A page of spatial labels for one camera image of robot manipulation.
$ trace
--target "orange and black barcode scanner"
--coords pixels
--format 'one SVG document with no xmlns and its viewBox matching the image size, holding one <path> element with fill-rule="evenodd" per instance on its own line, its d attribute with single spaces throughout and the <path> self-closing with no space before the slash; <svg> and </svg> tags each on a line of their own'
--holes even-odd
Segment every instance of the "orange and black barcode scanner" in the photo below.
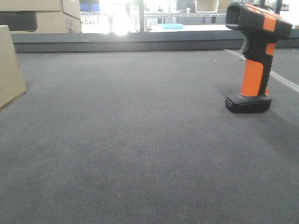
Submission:
<svg viewBox="0 0 299 224">
<path fill-rule="evenodd" d="M 289 39 L 292 31 L 292 24 L 279 15 L 280 9 L 272 13 L 238 2 L 228 6 L 225 25 L 243 33 L 241 53 L 246 58 L 241 92 L 227 96 L 225 100 L 225 105 L 231 112 L 257 113 L 270 108 L 271 98 L 266 87 L 275 45 L 278 40 Z"/>
</svg>

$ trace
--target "brown cardboard box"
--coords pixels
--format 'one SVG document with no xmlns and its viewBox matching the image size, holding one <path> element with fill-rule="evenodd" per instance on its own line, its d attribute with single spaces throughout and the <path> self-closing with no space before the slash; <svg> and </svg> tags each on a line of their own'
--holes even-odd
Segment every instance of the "brown cardboard box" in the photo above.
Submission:
<svg viewBox="0 0 299 224">
<path fill-rule="evenodd" d="M 0 111 L 26 91 L 8 26 L 0 26 Z"/>
<path fill-rule="evenodd" d="M 37 30 L 11 31 L 11 34 L 53 34 L 53 33 L 80 33 L 80 19 L 62 12 L 37 12 Z"/>
<path fill-rule="evenodd" d="M 60 11 L 60 0 L 1 0 L 0 11 Z"/>
<path fill-rule="evenodd" d="M 62 11 L 68 15 L 80 19 L 79 0 L 62 0 Z"/>
<path fill-rule="evenodd" d="M 80 19 L 79 0 L 0 0 L 0 11 L 64 12 Z"/>
<path fill-rule="evenodd" d="M 219 0 L 219 9 L 227 9 L 231 0 Z"/>
<path fill-rule="evenodd" d="M 0 11 L 36 12 L 37 30 L 23 33 L 81 33 L 79 0 L 0 0 Z"/>
<path fill-rule="evenodd" d="M 218 0 L 196 0 L 196 12 L 217 12 Z"/>
</svg>

